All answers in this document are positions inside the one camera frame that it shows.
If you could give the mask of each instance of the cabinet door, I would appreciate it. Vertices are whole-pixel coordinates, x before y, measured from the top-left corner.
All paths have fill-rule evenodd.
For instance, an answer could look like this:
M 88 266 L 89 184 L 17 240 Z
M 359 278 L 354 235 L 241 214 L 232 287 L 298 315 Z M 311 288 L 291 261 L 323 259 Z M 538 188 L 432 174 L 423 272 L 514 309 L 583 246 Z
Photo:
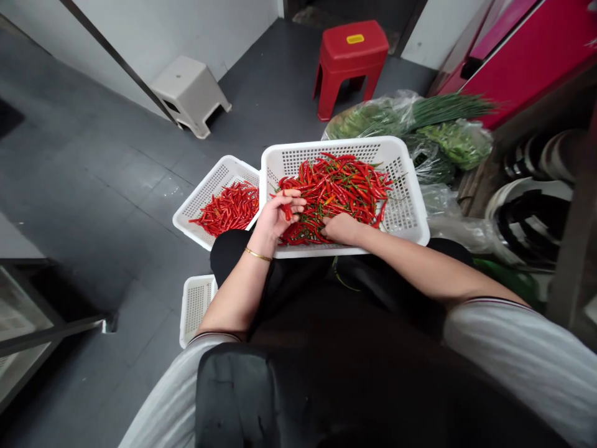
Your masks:
M 496 129 L 597 62 L 597 14 L 588 0 L 543 0 L 461 89 L 499 103 Z
M 535 3 L 536 0 L 486 0 L 450 52 L 430 95 L 460 90 Z

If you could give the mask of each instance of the woman's left hand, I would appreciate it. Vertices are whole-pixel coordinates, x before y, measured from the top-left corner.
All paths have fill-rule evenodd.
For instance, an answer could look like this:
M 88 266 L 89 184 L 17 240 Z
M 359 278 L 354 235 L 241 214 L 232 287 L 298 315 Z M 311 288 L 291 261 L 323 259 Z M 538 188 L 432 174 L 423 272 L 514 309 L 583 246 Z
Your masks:
M 290 221 L 286 220 L 286 214 L 280 208 L 282 205 L 290 204 L 292 213 L 302 213 L 305 210 L 304 205 L 307 201 L 300 198 L 299 190 L 281 190 L 275 198 L 269 201 L 257 220 L 254 233 L 266 238 L 278 240 L 280 236 L 288 229 L 290 224 L 299 220 L 298 215 L 292 215 Z

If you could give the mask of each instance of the white plastic basket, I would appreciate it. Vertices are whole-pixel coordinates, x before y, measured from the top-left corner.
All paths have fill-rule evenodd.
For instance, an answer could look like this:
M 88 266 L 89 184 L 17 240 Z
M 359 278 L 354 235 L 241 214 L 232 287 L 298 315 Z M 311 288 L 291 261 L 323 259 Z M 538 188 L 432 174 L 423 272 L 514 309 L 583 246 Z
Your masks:
M 191 277 L 185 281 L 179 337 L 182 348 L 185 348 L 197 333 L 197 328 L 216 292 L 218 285 L 213 275 Z
M 274 145 L 261 156 L 259 179 L 259 208 L 271 199 L 278 181 L 284 176 L 297 176 L 305 160 L 314 161 L 322 152 L 334 156 L 354 154 L 366 163 L 381 163 L 380 170 L 388 171 L 394 180 L 391 199 L 381 230 L 420 245 L 429 242 L 427 212 L 415 168 L 404 142 L 396 137 L 368 137 L 360 139 L 327 140 L 295 144 Z M 360 248 L 338 245 L 279 246 L 276 258 L 305 258 L 312 256 L 366 254 Z
M 225 187 L 230 187 L 233 183 L 244 180 L 258 187 L 259 171 L 234 156 L 222 157 L 201 183 L 197 185 L 191 196 L 174 213 L 172 217 L 174 227 L 208 251 L 211 251 L 216 238 L 207 233 L 203 227 L 188 221 L 201 216 L 201 209 L 211 202 L 211 195 L 217 197 Z M 246 228 L 250 228 L 258 216 L 257 213 Z

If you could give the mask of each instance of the woman's hand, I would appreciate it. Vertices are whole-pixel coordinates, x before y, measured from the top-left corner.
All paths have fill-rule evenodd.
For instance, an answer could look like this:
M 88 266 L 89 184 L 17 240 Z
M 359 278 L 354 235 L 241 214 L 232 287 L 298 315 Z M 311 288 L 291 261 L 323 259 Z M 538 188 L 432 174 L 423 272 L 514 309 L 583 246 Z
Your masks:
M 286 214 L 280 206 L 290 204 L 292 213 L 302 213 L 303 210 L 305 210 L 305 207 L 303 206 L 307 204 L 307 201 L 299 196 L 299 190 L 284 190 L 284 195 L 282 195 L 282 191 L 280 191 L 277 196 L 272 198 L 272 200 L 265 205 L 263 210 L 261 210 L 261 215 L 257 220 L 254 233 L 257 233 L 264 238 L 277 241 L 286 229 L 288 229 L 290 224 L 299 220 L 299 216 L 293 214 L 290 221 L 287 221 Z
M 369 227 L 347 213 L 341 213 L 333 218 L 325 217 L 323 224 L 325 225 L 322 230 L 323 236 L 347 246 L 358 246 L 358 237 Z

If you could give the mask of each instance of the yellow label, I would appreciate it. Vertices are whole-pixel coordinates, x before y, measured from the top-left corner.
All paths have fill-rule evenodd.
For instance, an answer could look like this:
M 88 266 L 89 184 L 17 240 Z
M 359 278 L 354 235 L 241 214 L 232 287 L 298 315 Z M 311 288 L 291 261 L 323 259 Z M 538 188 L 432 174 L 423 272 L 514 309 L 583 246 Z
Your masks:
M 359 42 L 363 42 L 365 40 L 365 37 L 362 34 L 354 34 L 352 36 L 348 36 L 346 38 L 346 41 L 349 44 L 358 44 Z

